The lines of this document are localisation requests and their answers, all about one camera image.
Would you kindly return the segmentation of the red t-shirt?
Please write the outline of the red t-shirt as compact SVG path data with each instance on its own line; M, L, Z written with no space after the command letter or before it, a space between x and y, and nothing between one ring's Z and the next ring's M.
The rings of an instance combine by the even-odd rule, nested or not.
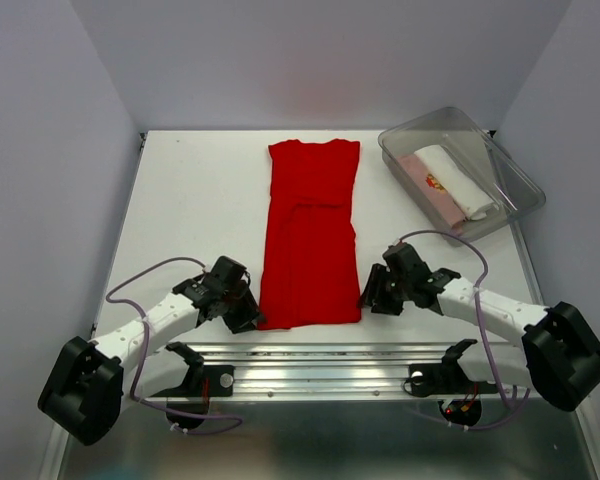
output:
M266 330L361 319L351 222L357 141L269 146L272 173L259 306Z

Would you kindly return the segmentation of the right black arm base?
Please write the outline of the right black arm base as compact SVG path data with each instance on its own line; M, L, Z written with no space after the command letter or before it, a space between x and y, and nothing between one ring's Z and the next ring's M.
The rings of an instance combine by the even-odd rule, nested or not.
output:
M475 388L478 394L497 393L495 385L470 380L460 367L459 360L466 357L466 351L477 343L477 340L465 339L449 347L438 362L410 365L402 389L417 398L473 394Z

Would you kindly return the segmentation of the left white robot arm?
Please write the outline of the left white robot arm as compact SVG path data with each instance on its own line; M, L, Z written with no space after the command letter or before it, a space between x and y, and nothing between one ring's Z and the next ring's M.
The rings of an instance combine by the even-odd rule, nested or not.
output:
M206 365L179 338L215 318L233 334L256 330L265 319L250 284L244 265L221 256L149 310L128 300L136 319L109 334L76 336L63 345L39 410L84 446L100 441L135 405L164 413L171 429L185 435L203 434L203 423L211 420L221 422L221 432L240 426L240 417L210 411L212 398L232 395L234 366Z

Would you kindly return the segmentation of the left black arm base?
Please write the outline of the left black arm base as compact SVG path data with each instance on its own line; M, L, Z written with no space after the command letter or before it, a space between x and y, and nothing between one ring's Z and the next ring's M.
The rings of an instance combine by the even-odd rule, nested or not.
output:
M138 388L144 398L228 398L234 376L233 365L207 363L187 344L172 342L147 359Z

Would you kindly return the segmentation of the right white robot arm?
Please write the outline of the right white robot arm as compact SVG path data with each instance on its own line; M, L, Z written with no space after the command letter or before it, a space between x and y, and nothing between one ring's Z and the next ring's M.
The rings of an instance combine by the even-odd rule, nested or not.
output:
M405 303L473 324L503 339L500 346L464 339L434 363L411 368L415 397L451 395L498 386L537 392L553 407L574 411L600 384L600 340L573 305L527 304L477 288L459 273L431 270L408 243L385 251L359 299L373 313L398 316Z

